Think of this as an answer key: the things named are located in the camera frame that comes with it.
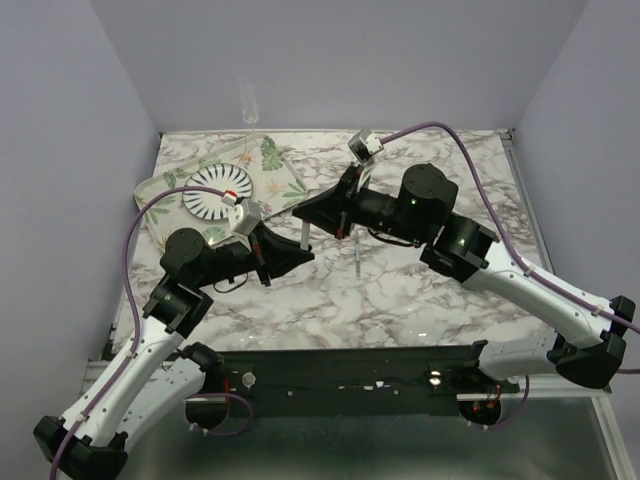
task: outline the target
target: black cable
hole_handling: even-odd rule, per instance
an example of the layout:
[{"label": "black cable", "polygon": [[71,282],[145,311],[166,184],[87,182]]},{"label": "black cable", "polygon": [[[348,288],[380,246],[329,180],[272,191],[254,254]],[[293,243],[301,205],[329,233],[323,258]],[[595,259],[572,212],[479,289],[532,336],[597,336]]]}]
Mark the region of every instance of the black cable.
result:
[{"label": "black cable", "polygon": [[399,242],[398,240],[393,240],[391,238],[381,237],[370,228],[367,228],[367,232],[369,232],[369,235],[371,235],[373,238],[375,238],[376,240],[382,243],[388,243],[389,245],[395,245],[396,247],[415,247],[416,246],[413,243]]},{"label": "black cable", "polygon": [[239,289],[240,287],[244,287],[248,280],[249,280],[249,274],[247,273],[247,276],[244,277],[244,280],[242,282],[240,282],[235,287],[231,287],[229,290],[218,290],[218,287],[216,287],[215,284],[213,285],[213,289],[218,293],[231,293],[231,292]]}]

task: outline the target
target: table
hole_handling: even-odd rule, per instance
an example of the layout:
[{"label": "table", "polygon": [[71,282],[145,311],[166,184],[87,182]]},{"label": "table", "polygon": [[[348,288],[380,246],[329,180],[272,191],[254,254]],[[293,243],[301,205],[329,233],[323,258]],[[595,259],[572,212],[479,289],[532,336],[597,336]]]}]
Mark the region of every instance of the table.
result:
[{"label": "table", "polygon": [[[269,132],[285,148],[311,195],[335,184],[353,160],[347,148],[353,133]],[[155,174],[244,135],[246,132],[166,134]],[[461,137],[516,247],[539,264],[531,225],[499,132],[464,131]],[[419,132],[387,145],[371,187],[397,194],[403,171],[418,162],[432,162],[459,185],[456,212],[493,227],[462,155],[444,132]],[[300,223],[290,213],[273,217],[267,224],[280,234],[299,238]],[[252,275],[246,286],[224,296],[205,289],[216,303],[187,343],[199,341],[215,350],[455,345],[483,338],[511,340],[548,328],[495,295],[465,290],[429,271],[418,261],[420,250],[381,244],[365,230],[359,237],[361,278],[355,272],[353,239],[340,242],[312,228],[310,242],[316,260],[275,280],[271,288],[261,287]],[[163,275],[159,259],[157,246],[142,226],[130,274],[139,307]],[[132,316],[125,301],[117,316],[114,351],[131,332]]]}]

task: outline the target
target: transparent object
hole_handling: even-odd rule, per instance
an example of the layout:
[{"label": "transparent object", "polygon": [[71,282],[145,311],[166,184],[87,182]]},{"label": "transparent object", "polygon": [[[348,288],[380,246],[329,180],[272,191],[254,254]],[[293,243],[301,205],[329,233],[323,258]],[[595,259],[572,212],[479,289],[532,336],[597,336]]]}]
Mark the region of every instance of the transparent object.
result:
[{"label": "transparent object", "polygon": [[244,123],[253,126],[259,117],[258,104],[256,103],[256,94],[253,90],[251,77],[249,77],[249,75],[241,75],[238,77],[238,86],[240,87],[240,101],[242,102]]}]

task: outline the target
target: plate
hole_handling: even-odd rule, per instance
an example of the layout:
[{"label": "plate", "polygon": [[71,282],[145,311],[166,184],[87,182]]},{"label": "plate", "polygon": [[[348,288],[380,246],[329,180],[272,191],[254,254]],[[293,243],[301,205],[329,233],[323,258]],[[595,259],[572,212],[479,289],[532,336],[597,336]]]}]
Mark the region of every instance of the plate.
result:
[{"label": "plate", "polygon": [[[251,198],[253,182],[246,170],[230,163],[218,163],[201,168],[191,175],[185,186],[216,188],[222,192],[231,190],[238,197]],[[186,209],[203,220],[224,220],[228,209],[217,195],[206,192],[183,192],[182,201]]]}]

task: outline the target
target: white arm segment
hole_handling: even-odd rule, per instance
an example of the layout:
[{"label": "white arm segment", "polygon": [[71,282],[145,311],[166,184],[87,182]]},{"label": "white arm segment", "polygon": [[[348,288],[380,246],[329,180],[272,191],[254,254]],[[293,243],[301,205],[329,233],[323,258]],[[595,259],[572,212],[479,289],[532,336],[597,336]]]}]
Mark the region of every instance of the white arm segment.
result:
[{"label": "white arm segment", "polygon": [[[577,348],[588,348],[601,343],[601,332],[608,332],[611,328],[610,320],[594,316],[586,308],[575,305],[528,277],[511,260],[504,242],[493,243],[485,260],[489,262],[489,266],[471,275],[462,284],[465,288],[489,290],[500,295],[553,327]],[[527,260],[524,262],[527,266],[532,265]],[[602,311],[613,313],[606,298],[580,290],[540,267],[535,272],[590,304],[601,306]]]},{"label": "white arm segment", "polygon": [[169,413],[173,407],[198,393],[205,373],[197,363],[179,358],[156,381],[145,387],[127,410],[117,428],[127,432],[124,449],[128,453],[149,428]]},{"label": "white arm segment", "polygon": [[[142,321],[142,338],[134,359],[82,423],[76,432],[77,438],[88,435],[91,437],[91,445],[94,447],[103,447],[109,444],[125,413],[129,410],[131,402],[140,393],[156,369],[162,365],[163,360],[184,340],[178,333],[167,333],[166,328],[164,323],[153,317]],[[80,412],[112,377],[113,372],[127,356],[132,342],[133,339],[130,338],[89,391],[62,414],[65,419],[65,429],[71,428]]]}]

